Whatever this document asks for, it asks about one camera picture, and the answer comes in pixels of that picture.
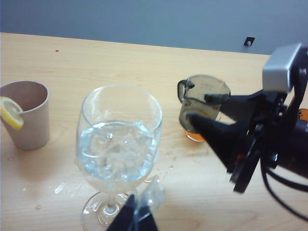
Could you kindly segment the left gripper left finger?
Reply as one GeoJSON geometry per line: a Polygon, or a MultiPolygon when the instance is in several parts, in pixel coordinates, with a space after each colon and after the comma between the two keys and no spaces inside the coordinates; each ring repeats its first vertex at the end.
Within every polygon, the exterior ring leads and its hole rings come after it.
{"type": "Polygon", "coordinates": [[[131,231],[136,208],[135,195],[130,195],[107,231],[131,231]]]}

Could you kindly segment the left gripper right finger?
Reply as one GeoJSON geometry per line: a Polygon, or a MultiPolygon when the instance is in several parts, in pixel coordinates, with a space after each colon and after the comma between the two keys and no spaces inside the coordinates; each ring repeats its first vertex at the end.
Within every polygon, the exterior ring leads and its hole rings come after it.
{"type": "Polygon", "coordinates": [[[165,200],[165,191],[158,177],[154,177],[139,195],[137,201],[137,230],[157,231],[158,227],[153,212],[165,200]]]}

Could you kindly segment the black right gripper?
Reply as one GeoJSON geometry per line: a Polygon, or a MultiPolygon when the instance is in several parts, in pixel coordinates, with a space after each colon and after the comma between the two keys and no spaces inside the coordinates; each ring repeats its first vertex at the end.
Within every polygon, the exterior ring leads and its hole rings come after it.
{"type": "Polygon", "coordinates": [[[227,172],[233,172],[231,180],[235,182],[236,192],[245,192],[258,161],[264,180],[270,175],[291,188],[300,188],[299,184],[272,172],[276,166],[281,166],[300,173],[298,91],[289,106],[283,104],[285,93],[264,91],[251,95],[207,93],[204,99],[212,106],[220,104],[220,111],[236,121],[228,125],[188,113],[197,133],[207,141],[227,172]]]}

